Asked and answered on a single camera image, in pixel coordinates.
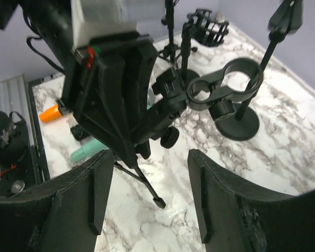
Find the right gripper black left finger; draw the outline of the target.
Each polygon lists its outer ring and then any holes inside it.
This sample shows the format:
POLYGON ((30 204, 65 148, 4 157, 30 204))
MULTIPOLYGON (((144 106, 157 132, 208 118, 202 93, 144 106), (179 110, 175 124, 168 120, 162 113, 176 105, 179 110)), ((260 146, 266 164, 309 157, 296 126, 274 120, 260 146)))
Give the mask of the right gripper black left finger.
POLYGON ((0 251, 94 251, 113 175, 110 150, 12 196, 0 197, 0 251))

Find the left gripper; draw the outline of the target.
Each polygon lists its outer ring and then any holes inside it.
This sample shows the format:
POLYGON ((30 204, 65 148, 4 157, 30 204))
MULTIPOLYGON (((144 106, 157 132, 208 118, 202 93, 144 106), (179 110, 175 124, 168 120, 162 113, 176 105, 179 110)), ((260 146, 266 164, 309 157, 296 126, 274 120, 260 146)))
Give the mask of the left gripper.
POLYGON ((69 54, 60 104, 129 168, 133 143, 146 132, 148 87, 158 56, 149 35, 129 32, 96 38, 69 54))

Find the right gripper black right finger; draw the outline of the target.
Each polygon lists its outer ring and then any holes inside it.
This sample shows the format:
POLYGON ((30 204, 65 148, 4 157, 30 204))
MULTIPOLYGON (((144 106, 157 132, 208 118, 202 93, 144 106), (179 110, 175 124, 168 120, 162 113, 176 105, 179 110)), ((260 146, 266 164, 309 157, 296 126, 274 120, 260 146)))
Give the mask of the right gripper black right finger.
POLYGON ((315 251, 315 190, 293 196, 267 189, 198 149, 187 164, 206 251, 315 251))

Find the black tripod shock-mount stand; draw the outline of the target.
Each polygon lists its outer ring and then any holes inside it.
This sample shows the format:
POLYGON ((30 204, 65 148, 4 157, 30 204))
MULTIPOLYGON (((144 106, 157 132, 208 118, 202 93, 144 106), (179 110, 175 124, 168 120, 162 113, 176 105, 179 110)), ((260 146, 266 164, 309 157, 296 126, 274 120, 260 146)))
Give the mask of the black tripod shock-mount stand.
POLYGON ((185 47, 186 46, 178 46, 174 42, 174 27, 175 27, 175 7, 179 3, 179 1, 165 1, 165 16, 161 19, 161 24, 167 27, 168 30, 168 44, 159 51, 158 57, 171 63, 174 66, 177 65, 177 60, 179 57, 182 57, 182 64, 185 65, 185 68, 188 69, 188 58, 191 52, 196 53, 198 51, 198 47, 192 47, 191 42, 189 42, 188 56, 185 56, 185 47))

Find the black silver-grille microphone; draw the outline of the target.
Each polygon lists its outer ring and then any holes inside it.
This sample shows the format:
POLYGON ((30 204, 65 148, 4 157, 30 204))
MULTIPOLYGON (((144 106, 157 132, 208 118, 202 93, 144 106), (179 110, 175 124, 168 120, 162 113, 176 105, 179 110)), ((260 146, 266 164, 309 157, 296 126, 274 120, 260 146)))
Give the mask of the black silver-grille microphone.
POLYGON ((76 141, 82 141, 83 139, 90 137, 90 134, 79 124, 71 127, 70 132, 76 141))

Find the mint green microphone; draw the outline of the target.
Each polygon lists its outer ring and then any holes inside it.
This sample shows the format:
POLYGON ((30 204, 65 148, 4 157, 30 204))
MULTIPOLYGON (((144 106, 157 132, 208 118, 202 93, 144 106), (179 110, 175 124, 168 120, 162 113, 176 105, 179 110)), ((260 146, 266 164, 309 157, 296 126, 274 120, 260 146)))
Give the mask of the mint green microphone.
POLYGON ((100 151, 108 150, 109 148, 97 139, 92 139, 89 142, 83 144, 79 149, 75 150, 70 160, 72 162, 78 162, 82 159, 94 156, 100 151))

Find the orange microphone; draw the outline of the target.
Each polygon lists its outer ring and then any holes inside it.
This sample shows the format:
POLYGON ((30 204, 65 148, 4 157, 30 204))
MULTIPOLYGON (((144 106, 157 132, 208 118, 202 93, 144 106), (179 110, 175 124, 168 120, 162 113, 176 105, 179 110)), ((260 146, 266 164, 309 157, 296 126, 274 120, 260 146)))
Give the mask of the orange microphone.
POLYGON ((40 118, 41 122, 47 123, 47 122, 50 122, 50 121, 57 120, 61 116, 62 115, 60 113, 59 106, 55 105, 55 106, 45 110, 43 113, 41 113, 39 115, 39 118, 40 118))

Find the black round-base shock-mount stand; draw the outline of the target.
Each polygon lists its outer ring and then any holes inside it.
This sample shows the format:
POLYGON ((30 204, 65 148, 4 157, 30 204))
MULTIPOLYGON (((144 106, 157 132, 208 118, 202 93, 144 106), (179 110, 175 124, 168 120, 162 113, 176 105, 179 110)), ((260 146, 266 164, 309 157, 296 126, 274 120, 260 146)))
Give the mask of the black round-base shock-mount stand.
POLYGON ((198 8, 187 14, 187 19, 182 28, 181 67, 178 70, 185 85, 199 77, 196 71, 188 67, 191 53, 197 52, 199 45, 207 48, 222 45, 229 33, 229 21, 212 16, 209 9, 198 8))

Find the black tall tripod stand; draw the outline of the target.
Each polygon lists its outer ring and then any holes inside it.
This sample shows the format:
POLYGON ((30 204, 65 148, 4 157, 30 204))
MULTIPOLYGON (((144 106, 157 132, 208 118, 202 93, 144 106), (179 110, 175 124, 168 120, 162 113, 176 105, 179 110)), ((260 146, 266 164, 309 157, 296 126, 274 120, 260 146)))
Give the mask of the black tall tripod stand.
POLYGON ((149 140, 160 140, 161 146, 171 148, 180 132, 172 123, 187 109, 208 110, 214 121, 225 120, 236 113, 234 106, 251 98, 264 79, 261 66, 249 58, 236 58, 220 70, 193 79, 185 85, 175 69, 169 68, 158 76, 153 84, 154 94, 162 99, 151 107, 147 106, 146 132, 142 143, 133 143, 136 155, 147 159, 151 155, 149 140), (241 72, 249 77, 244 91, 224 86, 223 80, 229 73, 241 72))

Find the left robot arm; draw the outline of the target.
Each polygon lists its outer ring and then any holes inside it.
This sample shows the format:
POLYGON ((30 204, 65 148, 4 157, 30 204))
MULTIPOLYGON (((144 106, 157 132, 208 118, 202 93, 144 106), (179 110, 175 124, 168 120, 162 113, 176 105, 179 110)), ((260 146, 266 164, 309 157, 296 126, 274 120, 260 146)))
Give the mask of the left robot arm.
POLYGON ((71 112, 93 137, 129 168, 137 156, 150 156, 144 130, 133 135, 146 116, 150 76, 158 52, 148 35, 130 31, 99 35, 77 49, 70 1, 0 1, 0 29, 21 7, 29 28, 54 53, 65 73, 60 108, 71 112))

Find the black front mounting rail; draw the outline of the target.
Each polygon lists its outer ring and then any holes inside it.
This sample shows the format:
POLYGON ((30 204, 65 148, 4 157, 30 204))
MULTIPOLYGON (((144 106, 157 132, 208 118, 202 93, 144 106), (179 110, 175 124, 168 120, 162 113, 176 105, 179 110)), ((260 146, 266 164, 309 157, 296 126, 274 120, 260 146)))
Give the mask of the black front mounting rail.
POLYGON ((50 180, 31 92, 23 75, 0 82, 0 197, 50 180))

